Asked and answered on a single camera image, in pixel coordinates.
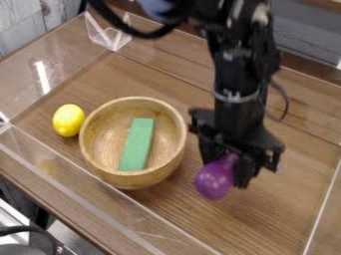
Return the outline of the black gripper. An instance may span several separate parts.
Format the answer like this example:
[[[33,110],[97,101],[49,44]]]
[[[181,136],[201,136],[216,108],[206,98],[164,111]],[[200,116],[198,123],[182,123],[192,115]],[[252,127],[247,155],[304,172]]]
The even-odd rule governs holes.
[[[221,158],[226,150],[238,155],[234,172],[234,186],[247,188],[261,167],[273,172],[279,170],[285,144],[267,129],[256,124],[244,134],[220,128],[214,120],[214,110],[192,108],[189,130],[198,137],[200,154],[204,164]]]

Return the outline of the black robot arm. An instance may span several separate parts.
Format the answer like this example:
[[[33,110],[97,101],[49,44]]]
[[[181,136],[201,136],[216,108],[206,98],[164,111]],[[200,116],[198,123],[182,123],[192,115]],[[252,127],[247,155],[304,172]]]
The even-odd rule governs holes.
[[[269,0],[137,0],[162,26],[145,32],[123,21],[106,0],[87,0],[121,31],[157,39],[189,23],[206,40],[214,66],[214,108],[189,110],[189,130],[201,158],[212,163],[234,153],[240,163],[233,184],[245,188],[263,168],[279,169],[284,143],[267,130],[268,88],[280,70]]]

